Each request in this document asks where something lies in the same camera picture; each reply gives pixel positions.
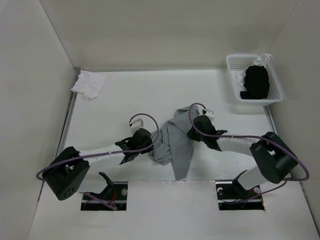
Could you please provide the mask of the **grey tank top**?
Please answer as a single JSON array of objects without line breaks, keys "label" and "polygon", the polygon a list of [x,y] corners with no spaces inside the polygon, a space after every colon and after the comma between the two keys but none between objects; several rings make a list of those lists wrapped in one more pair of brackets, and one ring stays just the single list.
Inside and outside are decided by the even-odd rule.
[{"label": "grey tank top", "polygon": [[179,108],[174,117],[162,125],[158,138],[156,132],[151,134],[156,143],[148,153],[150,159],[163,166],[171,163],[177,181],[187,177],[194,153],[193,140],[188,138],[192,128],[189,113],[194,119],[200,115],[200,110],[197,106]]}]

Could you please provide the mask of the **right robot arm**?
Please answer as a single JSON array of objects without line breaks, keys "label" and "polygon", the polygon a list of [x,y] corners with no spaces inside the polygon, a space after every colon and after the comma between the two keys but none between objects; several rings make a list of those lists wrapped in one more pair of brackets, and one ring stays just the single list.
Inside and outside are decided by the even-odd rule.
[{"label": "right robot arm", "polygon": [[255,161],[255,167],[241,172],[228,188],[219,193],[242,199],[259,185],[280,183],[298,165],[296,156],[274,132],[269,131],[261,137],[227,136],[228,131],[215,129],[206,115],[197,116],[190,122],[188,138],[203,142],[209,149],[247,155]]}]

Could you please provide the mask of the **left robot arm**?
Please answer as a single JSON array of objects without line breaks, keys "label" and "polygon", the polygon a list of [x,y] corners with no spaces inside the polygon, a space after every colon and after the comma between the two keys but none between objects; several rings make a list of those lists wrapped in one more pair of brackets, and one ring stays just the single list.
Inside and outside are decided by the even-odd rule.
[{"label": "left robot arm", "polygon": [[123,165],[151,150],[151,133],[139,128],[133,136],[105,148],[80,151],[73,146],[67,147],[48,167],[40,171],[39,177],[60,201],[70,198],[75,192],[89,192],[105,200],[112,195],[112,186],[100,182],[95,190],[88,188],[89,185],[85,183],[87,173],[102,171],[108,166]]}]

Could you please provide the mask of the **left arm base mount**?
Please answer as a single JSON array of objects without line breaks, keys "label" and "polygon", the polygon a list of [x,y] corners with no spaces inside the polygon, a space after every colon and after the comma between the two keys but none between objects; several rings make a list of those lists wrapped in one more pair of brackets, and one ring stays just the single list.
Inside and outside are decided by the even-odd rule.
[{"label": "left arm base mount", "polygon": [[126,211],[128,182],[112,181],[104,172],[99,172],[104,179],[104,189],[100,192],[86,191],[82,197],[81,211]]}]

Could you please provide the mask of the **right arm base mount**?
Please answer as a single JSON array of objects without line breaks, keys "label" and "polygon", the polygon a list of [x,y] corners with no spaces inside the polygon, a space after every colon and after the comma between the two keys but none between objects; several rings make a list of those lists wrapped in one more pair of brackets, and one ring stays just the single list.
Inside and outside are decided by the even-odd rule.
[{"label": "right arm base mount", "polygon": [[262,192],[260,186],[256,185],[246,190],[238,183],[238,178],[244,172],[241,172],[233,180],[215,182],[220,211],[265,210],[263,198],[261,196],[255,197]]}]

